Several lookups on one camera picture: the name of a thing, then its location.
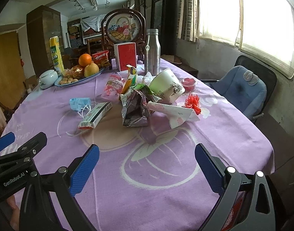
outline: striped curtain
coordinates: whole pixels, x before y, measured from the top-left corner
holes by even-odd
[[[180,0],[177,21],[177,37],[196,41],[198,26],[198,0]]]

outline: blue gripper pad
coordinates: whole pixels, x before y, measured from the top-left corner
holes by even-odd
[[[0,138],[0,151],[8,147],[10,144],[14,143],[15,141],[15,135],[12,132],[9,132],[8,134],[2,136]]]
[[[211,190],[221,196],[224,193],[224,174],[219,171],[216,161],[202,144],[196,145],[195,158],[204,176],[206,177]]]
[[[89,152],[84,156],[83,160],[77,166],[70,178],[69,191],[73,197],[83,190],[90,174],[99,160],[99,147],[93,144],[89,149]]]

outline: dark wooden cabinet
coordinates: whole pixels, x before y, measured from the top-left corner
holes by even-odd
[[[176,50],[177,1],[152,0],[150,28],[159,30],[161,54],[174,55]]]
[[[41,5],[26,17],[27,38],[34,72],[39,77],[54,69],[50,50],[50,38],[58,36],[61,55],[64,55],[60,12]]]

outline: sheer white curtain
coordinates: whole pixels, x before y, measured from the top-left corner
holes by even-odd
[[[241,49],[294,75],[294,13],[287,0],[243,0]]]
[[[177,20],[177,37],[196,41],[198,23],[198,0],[180,0]]]
[[[199,36],[235,45],[240,28],[239,0],[199,0]]]

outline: red box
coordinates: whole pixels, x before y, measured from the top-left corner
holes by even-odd
[[[125,42],[114,44],[116,67],[118,71],[128,70],[127,65],[136,68],[136,44],[135,42]]]

